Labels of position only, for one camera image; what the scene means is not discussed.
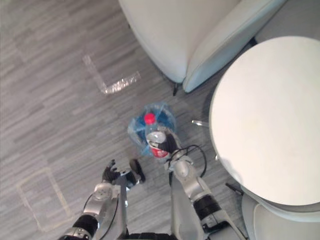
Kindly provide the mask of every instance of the black wheel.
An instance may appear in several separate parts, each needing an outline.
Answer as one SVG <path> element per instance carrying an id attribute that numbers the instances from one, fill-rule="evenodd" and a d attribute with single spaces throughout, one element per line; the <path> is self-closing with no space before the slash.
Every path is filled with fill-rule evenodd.
<path id="1" fill-rule="evenodd" d="M 146 181 L 146 177 L 144 172 L 142 171 L 141 165 L 137 159 L 131 159 L 129 162 L 130 168 L 141 177 L 141 182 L 144 183 Z"/>

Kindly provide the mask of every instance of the red bottle label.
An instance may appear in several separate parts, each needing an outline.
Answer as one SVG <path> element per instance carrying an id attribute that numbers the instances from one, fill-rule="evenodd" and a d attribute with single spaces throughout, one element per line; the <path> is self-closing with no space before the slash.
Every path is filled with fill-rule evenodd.
<path id="1" fill-rule="evenodd" d="M 151 148 L 151 151 L 153 153 L 153 156 L 155 156 L 156 158 L 164 158 L 169 154 L 167 151 L 163 151 L 161 149 L 153 148 L 153 147 Z"/>

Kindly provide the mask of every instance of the chair leg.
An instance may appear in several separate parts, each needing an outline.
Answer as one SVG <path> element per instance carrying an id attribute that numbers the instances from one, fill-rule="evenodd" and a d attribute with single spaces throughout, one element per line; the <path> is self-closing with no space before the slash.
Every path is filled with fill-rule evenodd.
<path id="1" fill-rule="evenodd" d="M 192 120 L 191 123 L 195 124 L 197 126 L 202 126 L 202 127 L 205 127 L 205 128 L 209 128 L 209 123 L 205 122 L 205 121 Z"/>
<path id="2" fill-rule="evenodd" d="M 249 41 L 249 44 L 251 45 L 251 47 L 255 46 L 258 44 L 257 40 L 255 37 L 251 38 Z"/>
<path id="3" fill-rule="evenodd" d="M 173 87 L 173 96 L 175 96 L 178 92 L 178 88 L 179 88 L 179 84 L 178 83 L 174 83 L 174 87 Z"/>
<path id="4" fill-rule="evenodd" d="M 234 191 L 236 194 L 238 194 L 238 195 L 241 195 L 241 196 L 243 196 L 244 195 L 244 191 L 242 191 L 242 189 L 240 189 L 240 188 L 238 188 L 238 187 L 235 187 L 235 186 L 232 186 L 231 184 L 229 184 L 229 183 L 225 183 L 225 185 L 229 188 L 229 189 L 231 189 L 232 191 Z"/>

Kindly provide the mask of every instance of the white chair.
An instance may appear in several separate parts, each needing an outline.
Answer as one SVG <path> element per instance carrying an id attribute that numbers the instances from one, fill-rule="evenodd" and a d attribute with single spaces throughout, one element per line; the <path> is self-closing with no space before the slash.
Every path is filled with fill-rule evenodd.
<path id="1" fill-rule="evenodd" d="M 225 66 L 286 0 L 119 0 L 158 68 L 190 92 Z"/>
<path id="2" fill-rule="evenodd" d="M 320 239 L 320 203 L 280 205 L 242 189 L 242 213 L 250 240 Z"/>

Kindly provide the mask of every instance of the blue plastic bag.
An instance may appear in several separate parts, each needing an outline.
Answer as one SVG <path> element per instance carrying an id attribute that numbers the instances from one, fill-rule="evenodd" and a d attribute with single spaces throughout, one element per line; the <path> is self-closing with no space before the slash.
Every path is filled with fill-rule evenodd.
<path id="1" fill-rule="evenodd" d="M 176 131 L 176 119 L 168 104 L 165 102 L 155 102 L 144 106 L 143 112 L 139 116 L 133 118 L 129 123 L 127 130 L 128 134 L 140 149 L 141 154 L 152 156 L 145 135 L 146 124 L 144 116 L 147 113 L 153 113 L 160 126 L 167 127 L 173 132 Z"/>

